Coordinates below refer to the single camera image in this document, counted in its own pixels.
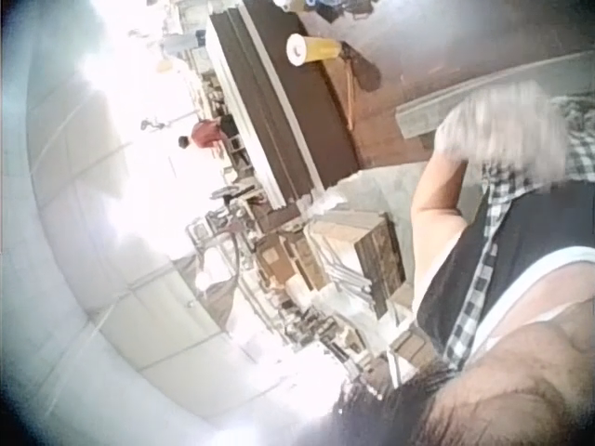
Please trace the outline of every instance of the white wall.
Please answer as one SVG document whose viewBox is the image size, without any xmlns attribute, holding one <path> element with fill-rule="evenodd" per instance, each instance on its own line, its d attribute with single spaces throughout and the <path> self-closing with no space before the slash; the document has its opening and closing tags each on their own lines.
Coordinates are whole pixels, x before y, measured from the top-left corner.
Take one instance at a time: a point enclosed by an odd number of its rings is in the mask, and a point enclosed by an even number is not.
<svg viewBox="0 0 595 446">
<path fill-rule="evenodd" d="M 103 335 L 92 337 L 94 325 L 46 242 L 27 157 L 27 81 L 39 19 L 34 5 L 3 29 L 3 390 L 50 443 L 205 443 L 213 433 L 209 425 L 151 386 Z M 45 75 L 59 85 L 59 67 L 51 68 Z"/>
</svg>

